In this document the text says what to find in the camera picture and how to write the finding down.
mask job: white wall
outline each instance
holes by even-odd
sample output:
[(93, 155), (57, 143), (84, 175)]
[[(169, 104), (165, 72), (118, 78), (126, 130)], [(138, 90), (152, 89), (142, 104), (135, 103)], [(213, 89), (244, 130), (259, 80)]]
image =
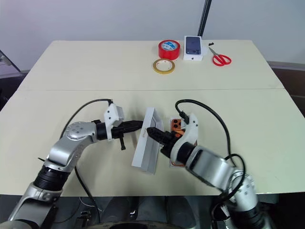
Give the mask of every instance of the white wall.
[[(0, 0), (0, 49), (30, 69), (53, 40), (182, 40), (203, 0)], [(250, 39), (269, 61), (305, 63), (305, 0), (213, 0), (204, 39)]]

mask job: scissor blade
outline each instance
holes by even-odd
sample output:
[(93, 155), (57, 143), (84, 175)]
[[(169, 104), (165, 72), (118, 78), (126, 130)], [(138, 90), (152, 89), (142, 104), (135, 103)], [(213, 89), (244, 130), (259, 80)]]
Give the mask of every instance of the scissor blade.
[(213, 49), (211, 49), (210, 47), (209, 47), (209, 49), (211, 50), (211, 52), (214, 54), (214, 55), (218, 55)]

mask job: red tape roll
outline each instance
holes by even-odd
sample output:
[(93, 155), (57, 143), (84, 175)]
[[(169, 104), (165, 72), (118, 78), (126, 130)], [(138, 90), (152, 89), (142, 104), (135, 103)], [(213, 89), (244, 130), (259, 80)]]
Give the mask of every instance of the red tape roll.
[(180, 44), (173, 40), (164, 40), (159, 43), (160, 58), (175, 60), (179, 56)]

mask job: scissors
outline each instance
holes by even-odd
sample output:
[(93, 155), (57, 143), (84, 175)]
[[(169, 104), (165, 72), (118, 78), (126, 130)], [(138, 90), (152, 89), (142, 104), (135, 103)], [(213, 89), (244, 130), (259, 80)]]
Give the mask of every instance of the scissors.
[(218, 54), (216, 53), (213, 49), (211, 49), (209, 47), (209, 49), (211, 50), (211, 52), (214, 54), (213, 58), (212, 58), (212, 61), (215, 65), (217, 66), (224, 66), (224, 65), (227, 65), (227, 64), (230, 64), (232, 62), (232, 60), (225, 56), (225, 55), (222, 55), (222, 54)]

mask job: yellow tape roll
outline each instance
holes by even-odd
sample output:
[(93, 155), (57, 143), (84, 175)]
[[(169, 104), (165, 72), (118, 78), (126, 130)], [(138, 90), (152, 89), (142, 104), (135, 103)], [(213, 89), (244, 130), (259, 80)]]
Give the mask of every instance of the yellow tape roll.
[(153, 63), (153, 69), (160, 74), (171, 73), (175, 69), (175, 64), (168, 59), (158, 59)]

